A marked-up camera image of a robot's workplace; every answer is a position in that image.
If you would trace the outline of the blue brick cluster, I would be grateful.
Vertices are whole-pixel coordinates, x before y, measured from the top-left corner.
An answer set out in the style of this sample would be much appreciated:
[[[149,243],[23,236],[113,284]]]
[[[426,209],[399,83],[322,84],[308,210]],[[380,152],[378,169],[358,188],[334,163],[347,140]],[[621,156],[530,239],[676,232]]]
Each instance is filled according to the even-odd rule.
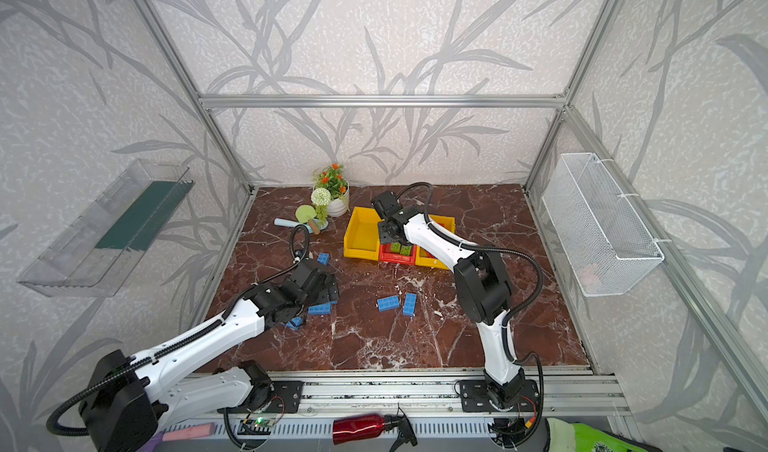
[[[332,306],[332,303],[314,305],[308,309],[308,314],[311,316],[329,315],[332,312]]]

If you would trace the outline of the green brick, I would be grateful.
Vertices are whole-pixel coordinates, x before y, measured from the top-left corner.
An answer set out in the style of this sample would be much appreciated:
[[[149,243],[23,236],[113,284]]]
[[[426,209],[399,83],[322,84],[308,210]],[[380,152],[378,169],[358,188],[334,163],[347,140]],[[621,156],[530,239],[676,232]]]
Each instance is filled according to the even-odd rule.
[[[392,243],[390,245],[390,252],[392,254],[398,254],[400,256],[410,257],[412,255],[412,245],[406,245],[402,243]]]

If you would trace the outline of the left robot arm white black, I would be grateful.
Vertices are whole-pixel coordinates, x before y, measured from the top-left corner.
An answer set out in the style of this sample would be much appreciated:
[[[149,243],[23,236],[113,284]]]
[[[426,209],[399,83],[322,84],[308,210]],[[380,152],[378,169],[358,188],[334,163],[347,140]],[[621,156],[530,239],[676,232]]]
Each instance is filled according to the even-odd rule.
[[[223,312],[169,341],[132,356],[116,350],[102,357],[88,386],[50,414],[47,431],[87,436],[99,451],[138,451],[169,425],[251,403],[267,382],[254,364],[219,378],[187,377],[228,349],[339,297],[335,274],[314,259],[300,259],[280,275],[282,283],[250,286]]]

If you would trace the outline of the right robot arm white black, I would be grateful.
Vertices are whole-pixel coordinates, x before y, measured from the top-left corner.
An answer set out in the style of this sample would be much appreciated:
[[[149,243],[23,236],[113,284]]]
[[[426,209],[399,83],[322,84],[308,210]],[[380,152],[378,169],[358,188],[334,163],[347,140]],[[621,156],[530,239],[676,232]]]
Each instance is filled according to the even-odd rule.
[[[372,199],[379,218],[380,242],[416,245],[448,267],[463,312],[478,328],[483,347],[484,377],[489,396],[499,409],[508,409],[526,380],[524,361],[513,349],[512,318],[531,305],[544,285],[539,262],[523,252],[468,241],[438,224],[428,207],[404,206],[401,195],[385,191]],[[533,291],[515,306],[510,304],[514,284],[503,260],[514,256],[531,265],[536,274]]]

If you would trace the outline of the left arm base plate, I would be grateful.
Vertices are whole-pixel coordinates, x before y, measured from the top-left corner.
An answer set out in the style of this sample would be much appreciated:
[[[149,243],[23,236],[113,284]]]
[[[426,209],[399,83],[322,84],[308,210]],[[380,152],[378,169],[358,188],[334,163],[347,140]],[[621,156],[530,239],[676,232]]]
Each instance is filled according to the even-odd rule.
[[[265,402],[257,409],[262,414],[297,414],[304,382],[299,380],[273,381]]]

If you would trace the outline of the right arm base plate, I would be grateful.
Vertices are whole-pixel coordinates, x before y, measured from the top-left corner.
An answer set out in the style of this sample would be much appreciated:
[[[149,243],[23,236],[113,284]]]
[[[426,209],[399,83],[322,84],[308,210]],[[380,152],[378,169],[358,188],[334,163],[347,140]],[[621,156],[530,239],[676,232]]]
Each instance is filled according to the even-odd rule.
[[[511,405],[497,407],[491,402],[484,380],[460,380],[456,383],[457,394],[465,413],[535,414],[539,408],[541,392],[535,380],[526,380],[521,392]]]

